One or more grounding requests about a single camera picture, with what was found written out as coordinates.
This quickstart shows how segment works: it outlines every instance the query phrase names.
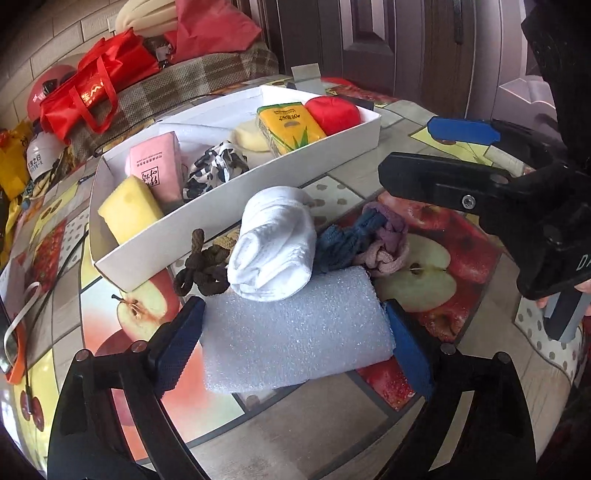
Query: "pink package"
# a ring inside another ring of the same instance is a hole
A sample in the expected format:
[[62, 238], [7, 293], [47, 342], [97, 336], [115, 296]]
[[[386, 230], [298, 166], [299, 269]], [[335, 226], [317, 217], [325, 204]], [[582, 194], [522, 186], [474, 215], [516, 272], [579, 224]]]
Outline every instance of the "pink package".
[[165, 212], [183, 202], [181, 150], [177, 136], [168, 132], [129, 150], [129, 175], [142, 179]]

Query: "white foam block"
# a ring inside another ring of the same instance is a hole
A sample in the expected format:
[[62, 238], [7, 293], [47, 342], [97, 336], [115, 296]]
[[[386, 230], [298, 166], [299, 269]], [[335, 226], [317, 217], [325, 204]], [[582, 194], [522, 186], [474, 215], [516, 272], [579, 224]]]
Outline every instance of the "white foam block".
[[297, 385], [387, 360], [394, 338], [362, 267], [312, 277], [273, 302], [208, 297], [201, 344], [208, 390]]

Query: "white strap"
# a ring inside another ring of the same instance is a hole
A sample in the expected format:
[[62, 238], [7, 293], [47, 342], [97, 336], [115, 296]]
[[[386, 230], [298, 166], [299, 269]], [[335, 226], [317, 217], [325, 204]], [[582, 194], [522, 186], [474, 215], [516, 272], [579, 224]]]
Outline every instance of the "white strap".
[[8, 339], [10, 338], [10, 336], [12, 335], [14, 330], [17, 328], [17, 325], [19, 323], [21, 323], [21, 320], [25, 317], [25, 315], [31, 309], [33, 304], [37, 301], [37, 299], [39, 298], [39, 295], [41, 295], [41, 289], [39, 287], [41, 287], [41, 284], [38, 281], [31, 283], [27, 287], [27, 289], [25, 290], [25, 294], [24, 294], [25, 298], [27, 298], [27, 295], [29, 295], [29, 293], [31, 293], [31, 290], [34, 288], [36, 288], [35, 293], [33, 293], [33, 295], [31, 296], [31, 298], [29, 299], [27, 304], [22, 308], [22, 310], [20, 312], [18, 312], [18, 315], [16, 317], [14, 317], [14, 320], [10, 324], [10, 327], [8, 327], [8, 330], [4, 334], [4, 352], [6, 353], [6, 358], [8, 359], [8, 361], [10, 362], [10, 364], [13, 367], [14, 367], [14, 363], [12, 363], [12, 358], [10, 358], [10, 356], [8, 355], [6, 345], [8, 343]]

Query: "hand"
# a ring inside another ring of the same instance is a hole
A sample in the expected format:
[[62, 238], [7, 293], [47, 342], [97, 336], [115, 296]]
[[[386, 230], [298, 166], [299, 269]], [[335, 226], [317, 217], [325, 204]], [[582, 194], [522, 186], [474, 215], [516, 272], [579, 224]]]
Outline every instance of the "hand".
[[[582, 291], [583, 293], [591, 293], [591, 278], [584, 281], [583, 283], [580, 283], [575, 288], [579, 291]], [[550, 297], [544, 297], [543, 299], [536, 300], [535, 302], [539, 308], [543, 309], [548, 303], [549, 298]], [[591, 305], [589, 305], [587, 310], [585, 310], [585, 316], [591, 316]]]

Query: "red bag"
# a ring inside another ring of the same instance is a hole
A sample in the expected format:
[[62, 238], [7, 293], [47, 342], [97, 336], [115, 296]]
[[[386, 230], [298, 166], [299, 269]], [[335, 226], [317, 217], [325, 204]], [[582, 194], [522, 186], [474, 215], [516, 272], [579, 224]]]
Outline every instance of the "red bag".
[[[78, 64], [77, 73], [41, 102], [41, 126], [69, 143], [67, 134], [83, 118], [93, 132], [111, 125], [119, 101], [117, 92], [158, 73], [158, 61], [142, 45], [132, 29], [105, 40], [101, 38]], [[108, 98], [111, 111], [101, 124], [89, 108]]]
[[178, 30], [164, 36], [175, 48], [171, 63], [210, 53], [249, 48], [261, 33], [259, 26], [228, 0], [176, 0]]

